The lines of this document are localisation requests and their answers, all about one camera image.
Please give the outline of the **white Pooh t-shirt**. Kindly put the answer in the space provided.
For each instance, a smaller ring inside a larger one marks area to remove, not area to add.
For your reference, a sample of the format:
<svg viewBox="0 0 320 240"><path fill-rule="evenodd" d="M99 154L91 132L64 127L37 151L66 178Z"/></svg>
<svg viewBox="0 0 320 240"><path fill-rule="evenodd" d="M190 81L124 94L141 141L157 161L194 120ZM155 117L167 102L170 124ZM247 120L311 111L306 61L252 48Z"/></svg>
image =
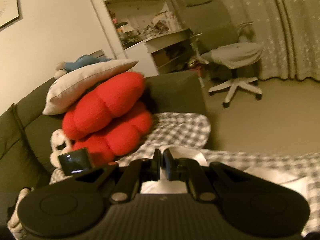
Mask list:
<svg viewBox="0 0 320 240"><path fill-rule="evenodd" d="M142 194L187 193L185 179L188 176L188 168L186 160L191 159L204 167L209 166L209 162L200 150L173 145L163 146L160 150L162 154L160 179L144 182L140 191ZM296 191L304 198L309 196L309 179L306 176L298 176L292 172L262 167L257 164L244 169L244 172Z"/></svg>

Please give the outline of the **grey checkered bed quilt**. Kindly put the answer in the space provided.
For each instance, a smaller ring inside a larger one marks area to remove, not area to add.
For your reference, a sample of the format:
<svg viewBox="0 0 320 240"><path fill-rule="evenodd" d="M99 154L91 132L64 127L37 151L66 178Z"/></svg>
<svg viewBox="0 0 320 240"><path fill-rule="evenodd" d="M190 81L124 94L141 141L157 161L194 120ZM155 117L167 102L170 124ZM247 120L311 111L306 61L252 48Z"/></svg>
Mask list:
<svg viewBox="0 0 320 240"><path fill-rule="evenodd" d="M234 168L244 170L254 164L262 167L278 168L292 172L294 175L309 179L309 196L311 215L303 230L304 234L319 230L319 154L309 153L297 157L266 156L244 152L214 151L205 148L211 127L208 119L195 113L158 113L152 115L150 132L142 137L139 145L130 153L117 157L114 161L125 166L138 158L152 157L156 148L163 146L183 146L200 150L208 162L221 161ZM51 183L67 179L61 168L54 167Z"/></svg>

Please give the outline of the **red knitted cushion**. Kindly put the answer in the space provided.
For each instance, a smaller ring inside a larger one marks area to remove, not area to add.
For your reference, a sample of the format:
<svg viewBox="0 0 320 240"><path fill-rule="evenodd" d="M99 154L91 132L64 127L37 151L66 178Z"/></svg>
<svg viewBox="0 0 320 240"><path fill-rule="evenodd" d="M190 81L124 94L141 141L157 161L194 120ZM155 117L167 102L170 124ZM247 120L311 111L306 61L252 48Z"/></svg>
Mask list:
<svg viewBox="0 0 320 240"><path fill-rule="evenodd" d="M140 100L144 90L142 74L125 72L85 94L62 121L72 149L87 148L94 166L134 150L152 126L152 115Z"/></svg>

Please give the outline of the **smartphone playing video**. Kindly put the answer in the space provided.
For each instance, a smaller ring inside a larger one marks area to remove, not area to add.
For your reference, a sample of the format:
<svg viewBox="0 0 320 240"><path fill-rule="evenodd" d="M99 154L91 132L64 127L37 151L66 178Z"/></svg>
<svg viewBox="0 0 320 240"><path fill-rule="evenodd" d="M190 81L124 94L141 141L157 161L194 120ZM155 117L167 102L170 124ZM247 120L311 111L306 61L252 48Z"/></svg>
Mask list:
<svg viewBox="0 0 320 240"><path fill-rule="evenodd" d="M61 154L58 156L58 160L65 176L72 176L93 168L89 159L87 148L81 148L72 152Z"/></svg>

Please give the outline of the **white flower plush cushion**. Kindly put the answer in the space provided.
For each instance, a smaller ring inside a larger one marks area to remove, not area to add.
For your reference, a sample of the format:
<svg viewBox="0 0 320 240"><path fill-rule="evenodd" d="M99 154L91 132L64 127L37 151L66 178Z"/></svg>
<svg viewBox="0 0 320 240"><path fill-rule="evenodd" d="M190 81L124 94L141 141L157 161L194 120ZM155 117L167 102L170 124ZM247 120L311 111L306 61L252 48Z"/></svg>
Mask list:
<svg viewBox="0 0 320 240"><path fill-rule="evenodd" d="M73 146L72 141L65 135L62 129L57 129L52 133L50 144L52 148L50 162L54 167L61 168L58 156L71 152Z"/></svg>

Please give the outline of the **beige pillow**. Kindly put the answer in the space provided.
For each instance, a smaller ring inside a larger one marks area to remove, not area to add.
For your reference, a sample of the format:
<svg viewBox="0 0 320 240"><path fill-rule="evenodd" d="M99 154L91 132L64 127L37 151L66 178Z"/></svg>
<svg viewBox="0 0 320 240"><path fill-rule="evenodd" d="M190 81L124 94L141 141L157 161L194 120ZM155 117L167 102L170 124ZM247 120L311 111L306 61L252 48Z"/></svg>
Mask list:
<svg viewBox="0 0 320 240"><path fill-rule="evenodd" d="M49 87L42 114L58 115L67 112L86 90L100 81L127 72L138 62L133 59L104 61L65 74Z"/></svg>

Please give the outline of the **white desk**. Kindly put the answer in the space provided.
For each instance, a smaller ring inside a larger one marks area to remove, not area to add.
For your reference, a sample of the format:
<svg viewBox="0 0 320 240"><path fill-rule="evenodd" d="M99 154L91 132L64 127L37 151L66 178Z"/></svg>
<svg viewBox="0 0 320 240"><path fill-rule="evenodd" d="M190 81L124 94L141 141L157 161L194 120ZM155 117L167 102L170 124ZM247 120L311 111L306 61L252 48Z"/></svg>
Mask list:
<svg viewBox="0 0 320 240"><path fill-rule="evenodd" d="M145 77L180 71L193 54L187 29L147 38L124 53L127 58L138 60L132 70Z"/></svg>

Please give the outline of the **grey garment on chair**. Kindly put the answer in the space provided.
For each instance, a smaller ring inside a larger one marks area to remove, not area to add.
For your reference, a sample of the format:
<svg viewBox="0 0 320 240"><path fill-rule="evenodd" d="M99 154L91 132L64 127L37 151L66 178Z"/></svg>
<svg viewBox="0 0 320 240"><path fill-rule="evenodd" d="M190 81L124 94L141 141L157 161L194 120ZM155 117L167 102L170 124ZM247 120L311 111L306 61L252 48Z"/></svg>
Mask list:
<svg viewBox="0 0 320 240"><path fill-rule="evenodd" d="M239 42L213 49L201 56L208 62L238 69L260 60L264 46L254 42Z"/></svg>

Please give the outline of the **blue plush toy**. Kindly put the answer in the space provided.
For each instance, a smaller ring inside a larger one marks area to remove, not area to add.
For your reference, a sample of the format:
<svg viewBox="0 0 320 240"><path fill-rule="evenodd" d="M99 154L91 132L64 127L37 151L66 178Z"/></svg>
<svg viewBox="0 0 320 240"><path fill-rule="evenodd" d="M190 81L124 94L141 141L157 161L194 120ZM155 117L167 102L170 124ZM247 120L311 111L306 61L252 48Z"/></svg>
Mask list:
<svg viewBox="0 0 320 240"><path fill-rule="evenodd" d="M94 57L92 55L82 55L75 62L60 62L55 71L54 78L57 80L58 78L64 76L65 74L82 68L84 66L88 66L95 63L107 62L112 59L106 58L105 56Z"/></svg>

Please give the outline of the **grey office chair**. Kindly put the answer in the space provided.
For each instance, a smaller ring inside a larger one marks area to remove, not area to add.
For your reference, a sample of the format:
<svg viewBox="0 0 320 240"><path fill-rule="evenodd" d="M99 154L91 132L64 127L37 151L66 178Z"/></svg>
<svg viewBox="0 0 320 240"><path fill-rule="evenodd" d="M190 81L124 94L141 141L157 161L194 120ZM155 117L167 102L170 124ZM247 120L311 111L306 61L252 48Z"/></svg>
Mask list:
<svg viewBox="0 0 320 240"><path fill-rule="evenodd" d="M252 25L245 22L235 26L224 4L219 0L184 0L180 11L183 23L191 31L191 47L201 64L215 63L231 71L232 78L208 90L209 95L228 90L222 103L230 106L238 88L251 92L257 100L263 97L258 87L258 78L238 77L239 68L255 64L261 59L263 45L254 42L241 42L243 29Z"/></svg>

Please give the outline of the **folded beige blanket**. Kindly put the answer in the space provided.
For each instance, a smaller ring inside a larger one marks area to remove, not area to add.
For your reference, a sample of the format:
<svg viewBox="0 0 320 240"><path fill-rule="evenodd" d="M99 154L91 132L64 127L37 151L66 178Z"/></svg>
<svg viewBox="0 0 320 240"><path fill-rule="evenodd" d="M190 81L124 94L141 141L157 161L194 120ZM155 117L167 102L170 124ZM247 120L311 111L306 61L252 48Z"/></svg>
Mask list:
<svg viewBox="0 0 320 240"><path fill-rule="evenodd" d="M9 220L7 222L7 227L10 230L10 232L12 234L18 234L18 233L22 233L23 229L22 229L22 225L20 223L18 214L17 214L17 210L18 210L18 206L21 202L21 200L26 197L29 193L31 192L31 190L27 187L23 188L20 192L19 195L17 197L17 201L16 204L14 206L14 210L13 213L9 216Z"/></svg>

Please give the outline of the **grey star curtain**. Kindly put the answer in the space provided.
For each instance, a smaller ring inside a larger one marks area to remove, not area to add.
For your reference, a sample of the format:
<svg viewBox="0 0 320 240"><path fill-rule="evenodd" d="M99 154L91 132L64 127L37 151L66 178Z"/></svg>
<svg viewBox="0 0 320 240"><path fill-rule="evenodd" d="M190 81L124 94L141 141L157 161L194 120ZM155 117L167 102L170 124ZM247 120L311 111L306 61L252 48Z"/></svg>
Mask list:
<svg viewBox="0 0 320 240"><path fill-rule="evenodd" d="M175 9L185 0L171 0ZM264 45L259 78L319 80L319 0L220 0L243 37Z"/></svg>

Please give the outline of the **framed wall picture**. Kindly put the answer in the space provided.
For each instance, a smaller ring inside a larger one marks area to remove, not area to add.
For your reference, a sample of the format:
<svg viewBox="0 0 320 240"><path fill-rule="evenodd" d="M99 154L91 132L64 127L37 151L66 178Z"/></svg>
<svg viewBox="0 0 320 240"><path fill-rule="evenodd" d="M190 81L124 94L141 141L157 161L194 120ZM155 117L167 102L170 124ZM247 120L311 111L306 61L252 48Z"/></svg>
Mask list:
<svg viewBox="0 0 320 240"><path fill-rule="evenodd" d="M1 0L1 30L19 21L21 17L20 0Z"/></svg>

